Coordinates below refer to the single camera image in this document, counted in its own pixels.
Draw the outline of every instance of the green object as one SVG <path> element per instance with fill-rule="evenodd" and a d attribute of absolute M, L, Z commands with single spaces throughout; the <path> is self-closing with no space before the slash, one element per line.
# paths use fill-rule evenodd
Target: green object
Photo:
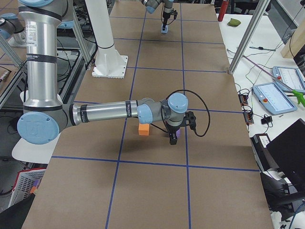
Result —
<path fill-rule="evenodd" d="M 303 97 L 303 93 L 297 92 L 296 90 L 292 90 L 291 92 L 292 92 L 292 94 L 294 94 L 296 96 L 297 104 L 301 103 L 303 105 L 303 107 L 305 107 L 305 99 Z"/>
<path fill-rule="evenodd" d="M 239 20 L 231 18 L 231 20 L 228 22 L 227 25 L 236 27 L 236 26 L 239 26 L 240 24 L 241 24 L 241 22 Z"/>

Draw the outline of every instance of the green handle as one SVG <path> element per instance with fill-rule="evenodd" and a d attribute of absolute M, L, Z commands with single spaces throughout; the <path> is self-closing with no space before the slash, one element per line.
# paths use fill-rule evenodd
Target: green handle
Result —
<path fill-rule="evenodd" d="M 303 107 L 305 107 L 305 99 L 303 97 L 303 94 L 300 92 L 297 92 L 296 90 L 292 90 L 292 93 L 296 96 L 297 98 L 297 104 L 302 104 Z"/>

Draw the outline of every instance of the orange cube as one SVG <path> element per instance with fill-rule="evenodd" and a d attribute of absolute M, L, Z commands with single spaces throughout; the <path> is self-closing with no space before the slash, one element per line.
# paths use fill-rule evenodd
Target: orange cube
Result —
<path fill-rule="evenodd" d="M 142 136 L 149 135 L 149 124 L 139 123 L 139 135 L 142 135 Z"/>

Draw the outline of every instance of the robotic arm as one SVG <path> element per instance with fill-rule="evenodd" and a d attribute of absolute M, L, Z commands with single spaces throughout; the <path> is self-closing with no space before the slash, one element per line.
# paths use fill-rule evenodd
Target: robotic arm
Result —
<path fill-rule="evenodd" d="M 146 6 L 146 10 L 149 13 L 154 13 L 157 7 L 164 3 L 163 8 L 163 25 L 161 28 L 162 33 L 167 33 L 168 31 L 168 24 L 167 21 L 173 15 L 173 19 L 177 18 L 177 11 L 173 9 L 173 0 L 141 0 L 142 4 Z"/>
<path fill-rule="evenodd" d="M 45 144 L 67 127 L 116 118 L 138 117 L 142 124 L 163 121 L 172 145 L 177 142 L 176 131 L 181 126 L 195 128 L 194 115 L 186 112 L 188 100 L 180 93 L 160 102 L 141 99 L 81 106 L 62 104 L 57 98 L 56 29 L 63 21 L 71 21 L 72 0 L 19 2 L 20 15 L 26 21 L 29 97 L 17 128 L 26 141 Z"/>
<path fill-rule="evenodd" d="M 13 13 L 0 15 L 0 35 L 8 39 L 13 35 L 18 44 L 25 43 L 25 32 L 17 16 Z"/>

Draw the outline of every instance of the blue framed tablet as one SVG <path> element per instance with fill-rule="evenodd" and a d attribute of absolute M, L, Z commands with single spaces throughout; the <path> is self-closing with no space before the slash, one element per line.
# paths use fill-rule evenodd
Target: blue framed tablet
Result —
<path fill-rule="evenodd" d="M 272 69 L 273 75 L 278 80 L 287 84 L 292 89 L 298 92 L 305 93 L 305 83 L 298 68 L 288 68 L 275 66 Z M 289 89 L 281 85 L 279 82 L 275 82 L 284 92 L 289 92 Z"/>
<path fill-rule="evenodd" d="M 275 83 L 264 83 L 253 86 L 253 92 L 259 102 L 272 115 L 295 111 L 296 105 Z"/>

